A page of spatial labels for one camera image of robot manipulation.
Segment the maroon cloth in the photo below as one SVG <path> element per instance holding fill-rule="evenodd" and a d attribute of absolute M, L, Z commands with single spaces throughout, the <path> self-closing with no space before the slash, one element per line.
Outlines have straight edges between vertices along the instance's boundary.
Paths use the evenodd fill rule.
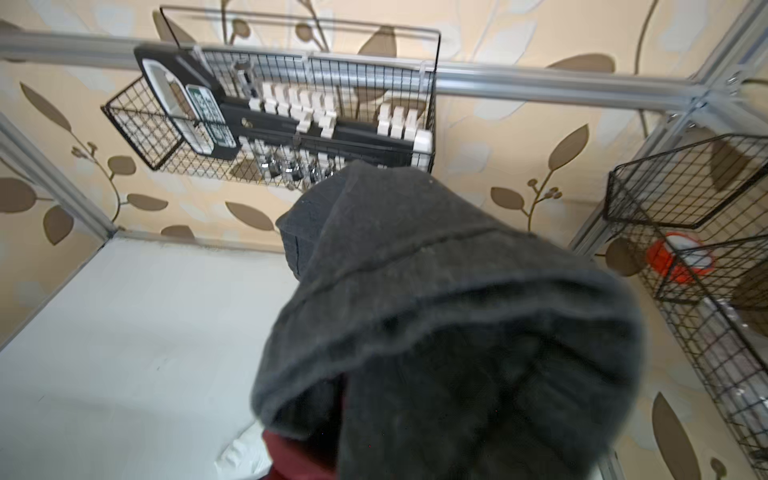
<path fill-rule="evenodd" d="M 334 480 L 337 478 L 337 437 L 320 433 L 305 441 L 282 437 L 270 431 L 262 434 L 272 466 L 268 480 Z"/>

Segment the dark grey jeans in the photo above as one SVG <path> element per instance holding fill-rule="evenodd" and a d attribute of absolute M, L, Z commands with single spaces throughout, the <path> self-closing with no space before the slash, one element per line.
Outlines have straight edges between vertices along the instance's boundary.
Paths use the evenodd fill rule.
<path fill-rule="evenodd" d="M 629 287 L 415 168 L 355 162 L 277 222 L 298 286 L 264 431 L 337 437 L 336 479 L 585 479 L 642 382 Z"/>

